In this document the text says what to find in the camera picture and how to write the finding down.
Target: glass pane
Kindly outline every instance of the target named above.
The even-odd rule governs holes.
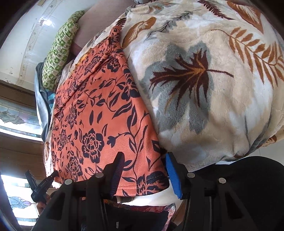
[[[0,99],[0,131],[33,140],[40,140],[42,127],[36,110]]]
[[[33,226],[38,218],[27,179],[1,175],[11,208],[20,225]]]

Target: maroon fern print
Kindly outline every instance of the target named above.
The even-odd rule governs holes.
[[[220,11],[220,9],[219,9],[216,5],[214,5],[213,3],[211,3],[211,2],[208,2],[208,1],[206,1],[206,0],[199,0],[199,1],[197,1],[197,2],[203,4],[203,5],[206,7],[206,9],[208,9],[209,11],[211,11],[211,12],[212,12],[214,15],[216,15],[217,17],[225,18],[225,19],[228,19],[228,20],[234,20],[233,18],[229,18],[229,17],[227,17],[226,15],[224,15],[224,14]]]

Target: human hand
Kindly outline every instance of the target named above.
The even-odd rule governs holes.
[[[46,204],[48,204],[49,201],[50,201],[50,195],[47,194],[47,196],[46,196]],[[36,208],[37,208],[37,211],[38,211],[39,215],[45,209],[46,204],[41,202],[41,201],[36,204]]]

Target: red floral fabric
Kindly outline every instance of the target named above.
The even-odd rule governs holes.
[[[116,195],[153,194],[169,182],[150,115],[120,46],[121,26],[83,55],[56,93],[51,138],[56,181],[86,180],[123,152]]]

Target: white wall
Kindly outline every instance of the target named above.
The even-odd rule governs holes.
[[[46,0],[35,4],[14,26],[0,49],[0,79],[34,90],[35,67],[51,48],[58,29],[77,10],[98,0]]]

